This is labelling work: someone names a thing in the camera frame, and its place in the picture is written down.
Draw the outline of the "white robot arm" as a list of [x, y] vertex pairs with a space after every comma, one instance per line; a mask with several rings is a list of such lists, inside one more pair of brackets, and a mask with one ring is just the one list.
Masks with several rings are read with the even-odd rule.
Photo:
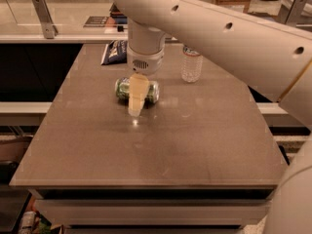
[[[132, 44], [153, 46], [155, 27], [195, 49], [312, 128], [312, 36], [278, 22], [198, 0], [114, 0], [138, 29]], [[312, 234], [312, 138], [277, 187], [263, 234]]]

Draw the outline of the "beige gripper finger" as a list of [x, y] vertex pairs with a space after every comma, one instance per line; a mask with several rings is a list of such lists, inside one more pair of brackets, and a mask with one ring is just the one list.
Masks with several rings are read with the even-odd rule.
[[148, 90], [149, 80], [145, 75], [135, 73], [130, 77], [128, 112], [131, 116], [139, 116], [144, 106]]

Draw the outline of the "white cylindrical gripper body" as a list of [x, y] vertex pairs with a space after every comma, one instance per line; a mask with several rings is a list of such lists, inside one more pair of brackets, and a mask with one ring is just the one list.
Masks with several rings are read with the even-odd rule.
[[164, 50], [155, 54], [139, 54], [127, 47], [127, 65], [131, 71], [142, 75], [154, 74], [162, 65]]

